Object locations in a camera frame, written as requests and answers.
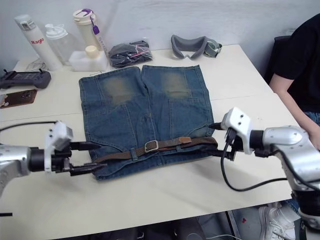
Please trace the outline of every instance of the jeans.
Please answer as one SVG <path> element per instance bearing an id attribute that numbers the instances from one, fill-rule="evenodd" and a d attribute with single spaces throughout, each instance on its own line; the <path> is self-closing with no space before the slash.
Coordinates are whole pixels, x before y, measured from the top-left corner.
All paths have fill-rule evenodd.
<path id="1" fill-rule="evenodd" d="M 305 111 L 304 113 L 311 120 L 313 120 L 316 124 L 318 124 L 320 126 L 320 112 Z M 294 212 L 299 215 L 299 212 L 298 212 L 299 204 L 298 204 L 297 200 L 288 199 L 288 200 L 281 201 L 281 204 L 282 205 L 285 205 L 285 204 L 289 205 L 292 208 L 292 210 L 294 210 Z"/>
<path id="2" fill-rule="evenodd" d="M 320 112 L 305 111 L 304 113 L 320 126 Z"/>
<path id="3" fill-rule="evenodd" d="M 84 77 L 79 80 L 84 132 L 100 144 L 90 150 L 92 161 L 105 155 L 131 152 L 129 160 L 109 160 L 94 173 L 97 180 L 131 175 L 151 168 L 209 156 L 213 146 L 199 144 L 150 152 L 135 149 L 153 140 L 210 137 L 214 122 L 209 92 L 199 66 L 144 65 Z"/>

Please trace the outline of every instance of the belt loop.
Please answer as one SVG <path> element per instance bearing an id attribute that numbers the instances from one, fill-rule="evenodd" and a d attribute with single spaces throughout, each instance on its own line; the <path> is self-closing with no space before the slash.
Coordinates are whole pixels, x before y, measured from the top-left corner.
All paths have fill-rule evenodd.
<path id="1" fill-rule="evenodd" d="M 182 152 L 183 151 L 180 145 L 177 145 L 175 147 L 175 149 L 176 149 L 177 152 Z"/>
<path id="2" fill-rule="evenodd" d="M 130 148 L 130 153 L 131 153 L 131 156 L 132 156 L 132 160 L 135 162 L 138 160 L 138 156 L 137 156 L 137 153 L 136 153 L 136 149 L 133 147 L 133 148 Z"/>

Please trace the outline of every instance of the person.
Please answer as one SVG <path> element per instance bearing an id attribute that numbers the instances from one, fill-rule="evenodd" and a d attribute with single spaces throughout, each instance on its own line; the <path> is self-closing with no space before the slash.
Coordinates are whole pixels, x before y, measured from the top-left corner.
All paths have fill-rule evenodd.
<path id="1" fill-rule="evenodd" d="M 320 150 L 320 14 L 296 29 L 273 71 L 271 89 Z M 282 202 L 281 208 L 259 208 L 260 240 L 296 239 L 293 222 L 300 218 L 298 208 L 294 199 Z"/>

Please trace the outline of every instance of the smartphone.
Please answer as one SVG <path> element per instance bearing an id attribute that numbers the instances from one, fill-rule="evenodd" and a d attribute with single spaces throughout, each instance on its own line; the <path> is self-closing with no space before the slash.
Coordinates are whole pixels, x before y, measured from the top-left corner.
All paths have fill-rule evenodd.
<path id="1" fill-rule="evenodd" d="M 0 109 L 32 104 L 37 94 L 36 89 L 12 92 L 0 95 Z"/>

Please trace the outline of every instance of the brown leather belt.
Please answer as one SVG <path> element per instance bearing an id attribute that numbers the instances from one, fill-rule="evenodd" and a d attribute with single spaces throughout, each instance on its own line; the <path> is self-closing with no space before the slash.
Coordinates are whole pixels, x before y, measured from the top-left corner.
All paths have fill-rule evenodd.
<path id="1" fill-rule="evenodd" d="M 137 157 L 141 157 L 147 153 L 174 150 L 176 149 L 176 146 L 180 146 L 182 149 L 184 149 L 184 148 L 189 148 L 199 144 L 210 144 L 210 145 L 215 145 L 216 147 L 218 146 L 217 141 L 211 136 L 197 137 L 197 138 L 181 136 L 181 137 L 177 137 L 177 138 L 166 140 L 166 141 L 157 141 L 157 140 L 148 141 L 145 143 L 144 147 L 135 149 L 135 153 Z M 94 163 L 101 163 L 108 160 L 128 160 L 131 158 L 132 158 L 131 152 L 126 151 L 126 152 L 112 153 L 109 155 L 99 157 L 94 161 Z"/>

